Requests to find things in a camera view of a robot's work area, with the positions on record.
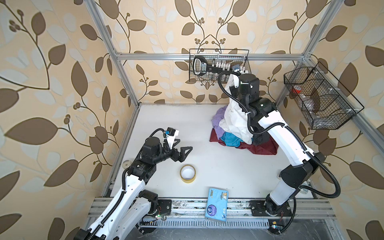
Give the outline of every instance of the wire basket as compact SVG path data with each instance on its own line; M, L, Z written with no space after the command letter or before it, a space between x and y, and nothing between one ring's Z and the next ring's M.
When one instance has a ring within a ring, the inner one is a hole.
M335 130L364 106L336 76L319 64L321 62L315 67L301 67L284 74L284 84L311 129ZM337 87L328 82L324 71L337 80Z
M240 69L244 73L251 73L251 67L248 61L249 50L240 49L198 49L191 48L189 50L189 83L200 82L206 88L217 82L218 73L211 72L209 67L221 68L221 71L230 70L235 65L240 65ZM205 74L196 74L196 72L204 71L200 64L196 64L195 57L203 57L206 61ZM222 76L221 82L227 83L229 74Z

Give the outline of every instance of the yellow tape roll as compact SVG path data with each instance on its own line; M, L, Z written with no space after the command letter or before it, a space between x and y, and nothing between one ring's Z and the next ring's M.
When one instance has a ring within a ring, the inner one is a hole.
M184 165L180 169L180 177L181 180L185 183L191 183L195 180L196 178L196 169L192 165Z

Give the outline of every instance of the pile of clothes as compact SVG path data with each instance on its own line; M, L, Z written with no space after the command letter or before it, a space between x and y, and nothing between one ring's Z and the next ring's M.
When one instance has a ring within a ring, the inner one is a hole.
M223 146L248 149L253 154L276 155L279 146L272 137L260 145L252 144L253 135L248 131L246 123L243 121L242 115L245 114L240 110L237 116L238 109L236 106L238 105L235 103L232 106L231 104L230 101L230 105L220 108L212 118L213 129L209 141L218 142Z

